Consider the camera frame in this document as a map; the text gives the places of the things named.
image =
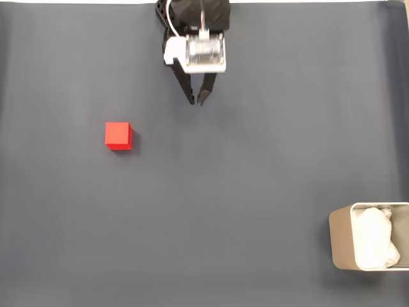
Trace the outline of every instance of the wire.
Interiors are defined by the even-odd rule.
[[[205,29],[205,12],[202,11],[201,16],[200,16],[200,31],[203,31]]]
[[[177,36],[180,37],[179,33],[176,31],[176,29],[174,28],[173,24],[172,24],[172,20],[169,16],[169,7],[171,5],[172,0],[167,0],[166,1],[166,17],[167,17],[167,22],[169,23],[169,27],[171,27],[173,33]]]
[[[200,14],[200,31],[205,30],[205,5],[203,4],[203,0],[199,0],[200,2],[200,9],[201,9],[201,14]]]

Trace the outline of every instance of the red cube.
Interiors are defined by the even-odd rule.
[[[105,145],[111,150],[131,150],[132,134],[130,123],[106,123]]]

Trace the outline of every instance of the table surface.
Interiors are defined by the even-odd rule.
[[[408,306],[328,215],[407,200],[402,3],[234,4],[192,107],[152,4],[0,5],[0,306]],[[197,93],[201,76],[193,83]],[[131,122],[134,149],[104,145]]]

